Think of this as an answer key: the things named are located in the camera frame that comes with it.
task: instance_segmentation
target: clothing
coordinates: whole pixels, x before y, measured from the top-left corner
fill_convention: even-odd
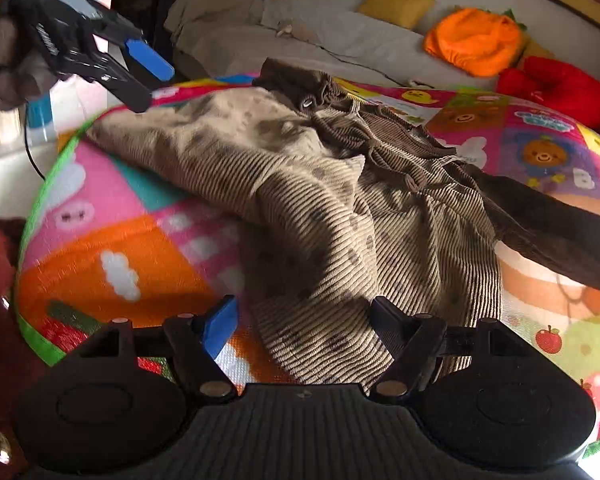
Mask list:
[[[517,210],[523,202],[492,200],[478,182],[497,195],[500,181],[424,130],[349,98],[323,73],[268,60],[255,83],[264,88],[215,92],[180,110],[109,114],[87,136],[245,220],[254,329],[299,380],[369,385],[386,368],[392,359],[366,318],[379,294],[449,324],[499,317],[497,238],[600,288],[590,245],[578,254],[591,269],[561,261],[568,233],[537,229]],[[532,212],[598,221],[506,180]]]

